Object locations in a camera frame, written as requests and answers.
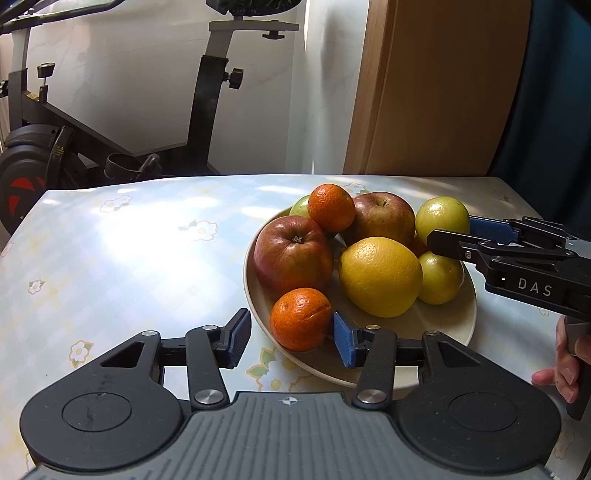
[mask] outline bike handlebar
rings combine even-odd
[[[36,27],[45,23],[57,22],[60,20],[67,20],[69,18],[82,17],[84,15],[97,14],[111,10],[122,4],[125,0],[111,0],[110,2],[98,5],[89,5],[88,7],[73,8],[71,10],[64,10],[63,12],[54,12],[50,14],[34,14],[27,15],[22,18],[15,18],[17,15],[22,15],[27,12],[29,8],[34,8],[34,5],[39,3],[39,0],[21,0],[19,3],[8,8],[5,12],[0,14],[0,35],[21,30],[23,28]]]

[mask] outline white wall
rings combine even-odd
[[[294,46],[286,172],[342,173],[369,2],[304,2]]]
[[[50,9],[94,2],[60,0]],[[245,76],[239,90],[222,88],[209,157],[218,170],[342,172],[367,8],[368,0],[303,0],[273,16],[297,21],[298,33],[280,41],[235,34],[228,71],[244,68]],[[51,103],[134,152],[182,144],[207,23],[222,18],[204,0],[126,0],[34,28],[29,88],[40,84],[36,66],[53,61]],[[0,37],[3,76],[11,47]]]
[[[81,3],[97,1],[60,0],[50,10]],[[230,19],[204,0],[126,0],[106,13],[33,28],[29,89],[40,84],[36,66],[53,61],[49,100],[60,109],[133,152],[182,144],[208,22]],[[210,162],[221,172],[284,171],[293,42],[293,34],[281,41],[235,34],[228,71],[245,75],[239,90],[224,84],[220,94]],[[7,64],[7,35],[0,50]]]

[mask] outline metal screw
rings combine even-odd
[[[219,390],[208,388],[206,390],[200,390],[195,393],[195,400],[203,405],[213,405],[223,400],[223,393]]]
[[[357,399],[363,403],[375,404],[386,400],[386,394],[381,390],[369,388],[357,394]]]

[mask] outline ceramic plate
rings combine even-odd
[[[269,222],[288,215],[289,211],[290,209],[283,210],[270,219]],[[259,232],[257,232],[248,247],[243,272],[246,299],[248,300],[252,315],[277,348],[297,365],[330,382],[345,387],[354,387],[359,379],[361,369],[346,368],[342,364],[339,353],[332,341],[327,340],[322,346],[309,352],[294,353],[285,350],[273,338],[273,335],[271,335],[269,331],[269,313],[273,307],[273,301],[261,287],[252,265],[252,257]],[[339,238],[340,236],[331,241],[335,258],[339,255],[340,250],[344,248],[344,244]],[[336,262],[332,283],[325,293],[330,300],[333,310],[343,312],[360,326],[377,324],[393,330],[398,337],[416,339],[421,338],[423,332],[427,330],[439,330],[455,338],[458,342],[467,345],[472,338],[476,324],[476,293],[472,278],[465,266],[464,272],[465,280],[462,288],[457,297],[452,301],[444,305],[428,305],[417,300],[404,314],[389,319],[375,317],[365,313],[345,296],[339,283]],[[412,387],[417,385],[417,383],[416,367],[396,368],[394,379],[395,390]]]

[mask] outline blue gripper pad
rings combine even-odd
[[[226,327],[230,329],[230,348],[226,368],[234,368],[240,361],[251,337],[251,312],[247,309],[238,310]]]
[[[507,222],[473,216],[470,217],[470,235],[505,245],[518,239],[517,232]]]
[[[347,368],[354,368],[356,366],[355,361],[357,360],[355,337],[352,330],[338,312],[333,314],[333,338],[343,364]]]

